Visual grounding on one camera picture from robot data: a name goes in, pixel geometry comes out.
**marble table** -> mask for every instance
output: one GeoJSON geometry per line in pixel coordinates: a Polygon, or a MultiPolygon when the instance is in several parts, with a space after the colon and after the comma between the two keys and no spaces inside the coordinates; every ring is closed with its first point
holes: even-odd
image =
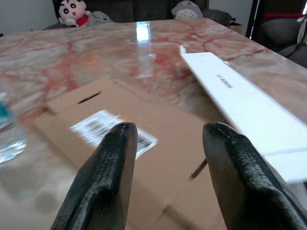
{"type": "Polygon", "coordinates": [[[207,19],[101,25],[0,38],[0,87],[29,137],[0,165],[2,230],[50,228],[76,174],[31,122],[49,100],[96,79],[122,79],[191,111],[224,119],[179,57],[210,51],[307,123],[307,70],[207,19]]]}

